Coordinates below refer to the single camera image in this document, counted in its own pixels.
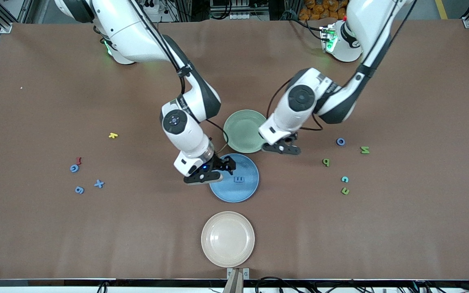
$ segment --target yellow floor line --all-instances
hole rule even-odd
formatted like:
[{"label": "yellow floor line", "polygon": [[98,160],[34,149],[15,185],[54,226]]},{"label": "yellow floor line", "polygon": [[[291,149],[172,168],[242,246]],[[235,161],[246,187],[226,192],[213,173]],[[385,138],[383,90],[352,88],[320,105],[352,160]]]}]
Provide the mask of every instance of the yellow floor line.
[{"label": "yellow floor line", "polygon": [[445,6],[443,5],[443,0],[435,0],[435,5],[437,5],[437,10],[439,11],[439,16],[441,19],[448,19],[446,15]]}]

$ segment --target blue x-shaped piece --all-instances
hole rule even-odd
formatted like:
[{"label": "blue x-shaped piece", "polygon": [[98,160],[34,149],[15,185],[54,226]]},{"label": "blue x-shaped piece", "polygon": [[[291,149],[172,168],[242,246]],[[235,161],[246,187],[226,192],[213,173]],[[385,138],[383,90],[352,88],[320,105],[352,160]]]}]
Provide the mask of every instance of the blue x-shaped piece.
[{"label": "blue x-shaped piece", "polygon": [[96,184],[94,184],[93,186],[95,186],[95,187],[99,187],[99,188],[102,188],[102,187],[103,187],[103,185],[104,185],[104,182],[102,182],[102,181],[100,181],[99,179],[97,179],[97,183],[96,183]]}]

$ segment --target plate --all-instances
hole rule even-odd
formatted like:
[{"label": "plate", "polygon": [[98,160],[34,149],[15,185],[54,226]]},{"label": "plate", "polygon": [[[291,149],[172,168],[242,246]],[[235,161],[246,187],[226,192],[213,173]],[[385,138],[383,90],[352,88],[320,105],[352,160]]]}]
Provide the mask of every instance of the plate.
[{"label": "plate", "polygon": [[211,190],[219,199],[226,202],[242,202],[251,197],[258,188],[260,176],[255,163],[242,154],[227,154],[236,162],[233,175],[227,171],[220,171],[224,177],[222,181],[210,183]]},{"label": "plate", "polygon": [[234,112],[224,124],[224,131],[229,136],[227,145],[240,153],[258,152],[265,143],[258,133],[258,128],[265,121],[265,116],[257,111],[246,109]]},{"label": "plate", "polygon": [[219,267],[237,267],[254,249],[254,230],[249,220],[235,212],[212,216],[202,230],[202,250]]}]

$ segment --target white plate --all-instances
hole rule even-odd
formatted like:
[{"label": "white plate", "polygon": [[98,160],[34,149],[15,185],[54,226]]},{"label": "white plate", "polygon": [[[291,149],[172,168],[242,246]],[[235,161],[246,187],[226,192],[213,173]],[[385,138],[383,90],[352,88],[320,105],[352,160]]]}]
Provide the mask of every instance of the white plate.
[{"label": "white plate", "polygon": [[202,230],[202,250],[219,267],[236,267],[254,248],[254,230],[249,220],[235,212],[212,216]]}]

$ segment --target cable connector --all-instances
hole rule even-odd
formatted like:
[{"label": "cable connector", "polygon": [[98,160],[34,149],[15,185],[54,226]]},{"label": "cable connector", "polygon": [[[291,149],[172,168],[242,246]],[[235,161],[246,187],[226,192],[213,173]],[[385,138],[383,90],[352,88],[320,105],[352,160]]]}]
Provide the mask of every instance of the cable connector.
[{"label": "cable connector", "polygon": [[192,71],[193,67],[191,67],[191,63],[187,63],[184,67],[177,70],[177,75],[179,78],[183,78],[184,76],[189,76],[189,73]]}]

